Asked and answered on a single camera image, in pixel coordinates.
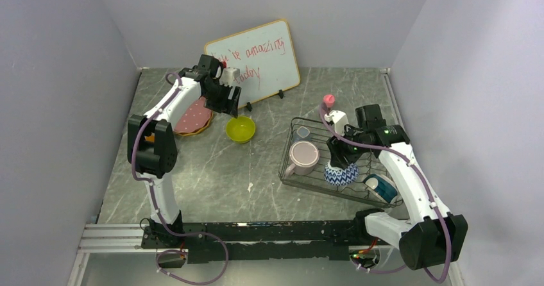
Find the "yellow-green bowl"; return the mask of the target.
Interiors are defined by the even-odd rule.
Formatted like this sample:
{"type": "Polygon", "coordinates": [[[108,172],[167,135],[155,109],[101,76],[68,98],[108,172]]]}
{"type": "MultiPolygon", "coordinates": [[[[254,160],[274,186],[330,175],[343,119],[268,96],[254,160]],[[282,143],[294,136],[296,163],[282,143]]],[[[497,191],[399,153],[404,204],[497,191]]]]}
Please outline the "yellow-green bowl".
{"type": "Polygon", "coordinates": [[[250,117],[240,115],[238,118],[231,118],[227,122],[225,132],[233,142],[245,144],[255,135],[256,125],[250,117]]]}

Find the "blue zigzag pattern bowl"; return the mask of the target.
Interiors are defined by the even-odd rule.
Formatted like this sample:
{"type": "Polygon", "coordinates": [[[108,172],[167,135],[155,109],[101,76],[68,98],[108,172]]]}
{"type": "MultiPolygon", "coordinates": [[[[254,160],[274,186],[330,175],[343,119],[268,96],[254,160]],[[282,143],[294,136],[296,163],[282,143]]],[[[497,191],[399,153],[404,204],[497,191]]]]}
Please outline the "blue zigzag pattern bowl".
{"type": "Polygon", "coordinates": [[[333,186],[341,187],[354,182],[360,175],[359,167],[356,164],[350,164],[346,169],[332,167],[327,163],[324,170],[325,181],[333,186]]]}

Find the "lilac mug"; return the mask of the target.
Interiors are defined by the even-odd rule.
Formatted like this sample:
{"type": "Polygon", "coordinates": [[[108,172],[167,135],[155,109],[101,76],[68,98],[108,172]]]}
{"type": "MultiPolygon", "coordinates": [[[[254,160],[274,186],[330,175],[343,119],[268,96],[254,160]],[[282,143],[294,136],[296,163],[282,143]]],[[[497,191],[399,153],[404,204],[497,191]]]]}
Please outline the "lilac mug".
{"type": "Polygon", "coordinates": [[[284,171],[284,176],[289,177],[293,174],[303,176],[313,171],[320,153],[313,143],[301,140],[291,145],[288,156],[289,164],[284,171]]]}

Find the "pink polka-dot plate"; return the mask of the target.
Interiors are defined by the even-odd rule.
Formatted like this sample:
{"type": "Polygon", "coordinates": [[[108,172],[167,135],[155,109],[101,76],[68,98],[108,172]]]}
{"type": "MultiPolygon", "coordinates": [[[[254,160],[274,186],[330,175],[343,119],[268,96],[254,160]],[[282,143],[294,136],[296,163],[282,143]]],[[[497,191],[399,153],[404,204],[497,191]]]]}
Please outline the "pink polka-dot plate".
{"type": "Polygon", "coordinates": [[[194,129],[195,122],[198,122],[199,120],[202,120],[202,119],[203,119],[203,122],[205,122],[207,118],[210,116],[210,114],[213,114],[212,110],[205,107],[206,102],[207,100],[204,97],[200,97],[187,109],[187,111],[184,113],[184,115],[178,121],[178,123],[182,119],[186,119],[187,123],[191,122],[191,131],[192,131],[194,129]]]}

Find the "small grey-blue cup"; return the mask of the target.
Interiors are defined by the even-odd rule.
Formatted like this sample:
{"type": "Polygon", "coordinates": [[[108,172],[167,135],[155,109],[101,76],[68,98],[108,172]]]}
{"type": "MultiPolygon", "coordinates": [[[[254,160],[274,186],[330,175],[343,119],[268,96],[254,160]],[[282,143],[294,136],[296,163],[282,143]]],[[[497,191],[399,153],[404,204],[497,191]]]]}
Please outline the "small grey-blue cup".
{"type": "Polygon", "coordinates": [[[311,132],[307,127],[300,126],[295,129],[293,133],[293,142],[310,141],[310,140],[311,140],[311,132]]]}

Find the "yellow polka-dot plate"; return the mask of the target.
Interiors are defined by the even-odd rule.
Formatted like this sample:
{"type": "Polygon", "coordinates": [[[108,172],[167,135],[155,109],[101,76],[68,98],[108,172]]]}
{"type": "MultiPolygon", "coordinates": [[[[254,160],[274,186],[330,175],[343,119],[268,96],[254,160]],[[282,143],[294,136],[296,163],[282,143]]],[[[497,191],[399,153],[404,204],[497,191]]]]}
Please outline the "yellow polka-dot plate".
{"type": "Polygon", "coordinates": [[[174,128],[174,134],[180,135],[182,137],[198,135],[209,128],[213,118],[214,118],[214,115],[210,114],[210,116],[207,118],[205,122],[203,122],[203,119],[199,120],[198,122],[195,122],[194,129],[192,131],[191,131],[191,122],[187,123],[186,119],[182,119],[174,128]]]}

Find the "teal white-dot bowl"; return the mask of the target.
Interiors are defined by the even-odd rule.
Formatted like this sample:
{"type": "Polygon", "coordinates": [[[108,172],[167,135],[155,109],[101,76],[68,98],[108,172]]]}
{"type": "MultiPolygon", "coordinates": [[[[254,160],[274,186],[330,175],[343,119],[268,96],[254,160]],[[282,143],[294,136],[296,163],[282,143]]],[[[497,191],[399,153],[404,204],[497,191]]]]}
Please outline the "teal white-dot bowl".
{"type": "Polygon", "coordinates": [[[386,203],[392,203],[399,196],[396,185],[387,176],[369,174],[362,182],[386,203]]]}

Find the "blue butterfly mug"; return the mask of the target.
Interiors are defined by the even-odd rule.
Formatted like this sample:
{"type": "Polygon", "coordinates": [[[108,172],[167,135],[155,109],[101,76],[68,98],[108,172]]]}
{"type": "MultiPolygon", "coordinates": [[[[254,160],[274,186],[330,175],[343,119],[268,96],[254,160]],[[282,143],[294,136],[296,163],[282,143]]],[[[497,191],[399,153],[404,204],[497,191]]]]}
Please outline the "blue butterfly mug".
{"type": "Polygon", "coordinates": [[[155,135],[151,134],[149,136],[145,136],[145,141],[150,142],[150,143],[154,143],[155,142],[155,135]]]}

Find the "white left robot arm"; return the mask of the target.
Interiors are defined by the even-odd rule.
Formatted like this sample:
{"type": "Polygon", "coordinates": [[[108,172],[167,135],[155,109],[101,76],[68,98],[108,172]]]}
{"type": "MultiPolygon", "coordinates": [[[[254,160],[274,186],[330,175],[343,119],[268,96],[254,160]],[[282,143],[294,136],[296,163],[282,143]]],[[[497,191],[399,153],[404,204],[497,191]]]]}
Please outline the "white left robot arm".
{"type": "Polygon", "coordinates": [[[205,98],[205,108],[237,117],[241,88],[235,80],[240,75],[238,68],[201,55],[197,65],[167,73],[165,79],[171,86],[167,94],[145,114],[128,119],[127,157],[132,176],[145,183],[151,205],[150,227],[169,248],[182,242],[184,232],[171,176],[178,158],[173,127],[200,98],[205,98]]]}

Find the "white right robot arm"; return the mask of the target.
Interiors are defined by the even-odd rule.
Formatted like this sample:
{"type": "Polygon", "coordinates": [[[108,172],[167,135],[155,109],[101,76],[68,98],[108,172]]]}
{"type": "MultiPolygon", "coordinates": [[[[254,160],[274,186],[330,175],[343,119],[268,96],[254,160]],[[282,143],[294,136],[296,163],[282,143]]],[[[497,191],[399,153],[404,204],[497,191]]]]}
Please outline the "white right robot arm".
{"type": "Polygon", "coordinates": [[[416,160],[413,147],[400,125],[388,125],[379,105],[356,109],[357,125],[347,116],[322,103],[319,115],[332,137],[327,141],[330,164],[336,178],[347,180],[347,169],[365,153],[371,153],[386,168],[391,186],[401,197],[409,214],[399,220],[379,210],[367,210],[363,220],[353,226],[353,237],[369,244],[375,237],[399,250],[405,266],[424,269],[451,263],[461,254],[468,223],[463,215],[454,215],[431,187],[416,160]]]}

